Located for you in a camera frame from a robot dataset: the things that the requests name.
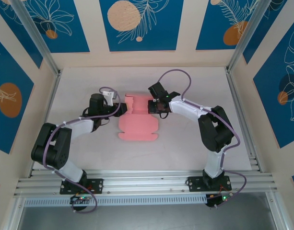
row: floral illustration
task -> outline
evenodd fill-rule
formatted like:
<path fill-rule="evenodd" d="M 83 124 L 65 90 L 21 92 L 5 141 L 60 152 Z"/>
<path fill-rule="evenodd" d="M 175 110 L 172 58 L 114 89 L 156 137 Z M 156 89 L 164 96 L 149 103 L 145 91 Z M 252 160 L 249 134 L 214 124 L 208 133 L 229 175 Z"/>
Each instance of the floral illustration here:
<path fill-rule="evenodd" d="M 272 0 L 268 6 L 264 16 L 268 19 L 271 11 L 278 11 L 283 5 L 284 0 Z"/>
<path fill-rule="evenodd" d="M 223 15 L 231 24 L 225 32 L 223 42 L 228 46 L 235 46 L 242 36 L 248 20 L 260 0 L 247 0 L 244 7 L 240 7 L 238 0 L 211 0 L 212 5 L 221 7 Z"/>
<path fill-rule="evenodd" d="M 141 42 L 152 26 L 156 26 L 155 14 L 163 10 L 169 0 L 119 0 L 108 10 L 110 25 L 119 34 L 118 44 L 130 39 Z"/>
<path fill-rule="evenodd" d="M 291 121 L 294 121 L 294 32 L 286 49 L 284 62 L 287 64 L 285 75 L 280 82 L 278 102 L 281 105 L 291 103 Z"/>
<path fill-rule="evenodd" d="M 73 21 L 74 15 L 61 11 L 59 0 L 23 0 L 23 4 L 41 34 L 51 39 L 56 39 L 58 32 L 72 35 L 67 23 Z M 0 0 L 0 7 L 9 18 L 21 24 L 7 0 Z"/>
<path fill-rule="evenodd" d="M 21 109 L 22 99 L 19 88 L 12 83 L 0 86 L 0 110 L 7 117 L 16 117 Z"/>

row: pink foam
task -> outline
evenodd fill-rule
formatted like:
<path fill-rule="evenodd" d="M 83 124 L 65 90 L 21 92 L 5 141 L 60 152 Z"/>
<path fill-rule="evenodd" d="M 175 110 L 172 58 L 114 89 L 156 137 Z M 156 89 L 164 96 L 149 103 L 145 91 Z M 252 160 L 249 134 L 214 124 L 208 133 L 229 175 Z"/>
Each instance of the pink foam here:
<path fill-rule="evenodd" d="M 119 119 L 119 128 L 124 133 L 118 136 L 123 140 L 156 140 L 158 120 L 148 114 L 148 100 L 152 97 L 143 94 L 126 94 L 128 111 Z"/>

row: metal rail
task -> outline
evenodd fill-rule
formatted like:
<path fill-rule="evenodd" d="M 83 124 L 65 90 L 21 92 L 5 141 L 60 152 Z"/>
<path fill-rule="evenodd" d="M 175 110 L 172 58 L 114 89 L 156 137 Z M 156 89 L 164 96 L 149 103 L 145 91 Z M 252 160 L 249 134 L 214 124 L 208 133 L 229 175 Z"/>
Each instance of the metal rail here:
<path fill-rule="evenodd" d="M 252 167 L 257 167 L 254 157 L 250 158 Z M 88 178 L 103 178 L 103 193 L 99 196 L 142 196 L 142 195 L 180 195 L 192 194 L 185 181 L 189 176 L 202 176 L 202 171 L 109 171 L 86 170 Z M 238 171 L 247 177 L 247 185 L 242 192 L 275 192 L 277 187 L 271 173 L 258 170 Z M 240 176 L 229 174 L 232 192 L 244 183 Z M 19 180 L 15 197 L 57 197 L 60 195 L 61 178 L 49 170 L 33 170 L 30 178 Z"/>

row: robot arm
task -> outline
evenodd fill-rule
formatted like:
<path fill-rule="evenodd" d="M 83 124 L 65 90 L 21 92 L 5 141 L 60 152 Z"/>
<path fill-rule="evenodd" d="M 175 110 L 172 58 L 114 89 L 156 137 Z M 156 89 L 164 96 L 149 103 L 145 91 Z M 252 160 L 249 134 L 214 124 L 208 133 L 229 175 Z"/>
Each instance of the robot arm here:
<path fill-rule="evenodd" d="M 103 94 L 95 93 L 91 95 L 89 101 L 89 107 L 84 110 L 82 117 L 94 117 L 109 115 L 118 108 L 118 103 L 113 103 L 113 92 L 105 92 Z M 119 117 L 125 114 L 127 111 L 127 106 L 125 103 L 120 104 L 119 110 L 114 114 L 115 117 Z M 68 159 L 70 143 L 75 138 L 91 133 L 97 130 L 103 119 L 105 118 L 94 118 L 94 119 L 82 119 L 77 122 L 66 125 L 60 128 L 54 135 L 46 156 L 46 165 L 54 168 L 65 178 L 70 179 L 84 187 L 88 187 L 87 174 L 84 170 L 77 167 L 72 161 Z M 57 126 L 51 123 L 45 123 L 42 125 L 39 135 L 37 137 L 36 143 L 32 150 L 32 160 L 43 164 L 43 156 L 45 146 L 51 133 L 55 130 Z M 81 191 L 80 188 L 75 187 L 67 181 L 63 182 L 64 187 L 67 190 L 71 190 L 72 193 L 77 193 Z"/>
<path fill-rule="evenodd" d="M 231 143 L 233 133 L 220 120 L 208 111 L 220 116 L 229 125 L 229 119 L 223 108 L 204 107 L 186 99 L 182 99 L 177 92 L 168 92 L 157 82 L 149 88 L 154 100 L 148 102 L 148 110 L 151 114 L 177 113 L 199 124 L 201 139 L 209 150 L 207 164 L 204 168 L 206 183 L 210 184 L 215 178 L 223 176 L 221 168 L 223 148 Z"/>

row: beige circle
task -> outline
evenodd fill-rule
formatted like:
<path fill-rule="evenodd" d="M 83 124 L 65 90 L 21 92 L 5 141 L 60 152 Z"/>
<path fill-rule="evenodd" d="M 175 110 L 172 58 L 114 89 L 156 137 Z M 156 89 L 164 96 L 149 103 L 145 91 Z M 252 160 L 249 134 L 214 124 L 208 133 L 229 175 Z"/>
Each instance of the beige circle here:
<path fill-rule="evenodd" d="M 116 1 L 108 10 L 107 17 L 110 25 L 118 31 L 134 29 L 141 22 L 141 15 L 131 2 Z"/>
<path fill-rule="evenodd" d="M 222 0 L 211 0 L 212 5 L 217 5 L 221 2 Z"/>
<path fill-rule="evenodd" d="M 1 0 L 2 2 L 6 3 L 7 5 L 10 5 L 11 3 L 8 0 Z"/>

